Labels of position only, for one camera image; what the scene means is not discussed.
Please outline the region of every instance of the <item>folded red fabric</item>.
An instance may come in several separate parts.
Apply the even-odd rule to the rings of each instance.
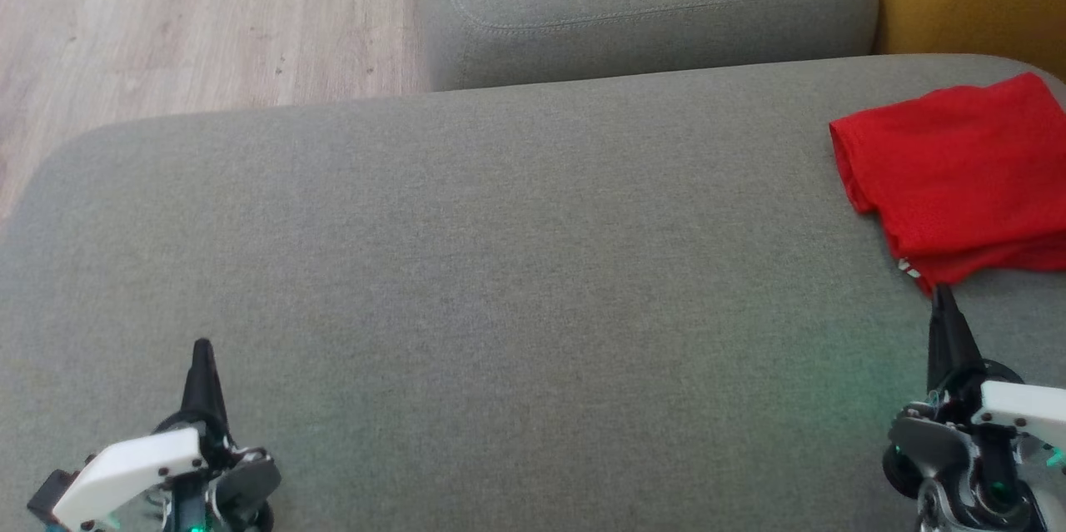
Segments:
[[[1066,113],[1035,74],[830,123],[852,205],[926,293],[983,268],[1066,269]]]

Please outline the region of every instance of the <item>gray cushion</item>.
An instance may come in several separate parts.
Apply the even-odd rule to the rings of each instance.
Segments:
[[[906,530],[879,457],[930,305],[826,123],[1024,69],[838,59],[80,138],[0,246],[0,518],[176,409],[208,336],[280,531]],[[1066,276],[958,296],[988,356],[1066,385]]]
[[[870,49],[877,0],[420,0],[434,90]]]

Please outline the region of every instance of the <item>wooden floor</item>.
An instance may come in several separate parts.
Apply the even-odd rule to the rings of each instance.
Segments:
[[[0,0],[0,226],[92,127],[421,88],[414,0]]]

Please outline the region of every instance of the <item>folded red shirt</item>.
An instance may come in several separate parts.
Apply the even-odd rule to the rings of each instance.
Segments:
[[[830,123],[852,205],[926,293],[983,268],[1066,269],[1066,113],[1033,74]]]

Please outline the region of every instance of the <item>sofa seam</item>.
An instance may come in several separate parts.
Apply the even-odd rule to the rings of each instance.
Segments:
[[[570,17],[570,19],[548,20],[532,25],[495,25],[480,20],[469,12],[458,0],[448,0],[459,16],[470,25],[475,25],[484,32],[494,32],[499,35],[516,35],[522,32],[542,32],[546,30],[572,30],[596,27],[597,25],[610,25],[620,21],[650,20],[655,17],[663,16],[671,12],[701,12],[714,11],[731,7],[731,5],[747,5],[776,0],[740,0],[740,1],[718,1],[718,2],[688,2],[674,5],[659,5],[659,7],[648,7],[628,12],[602,13],[597,16]]]

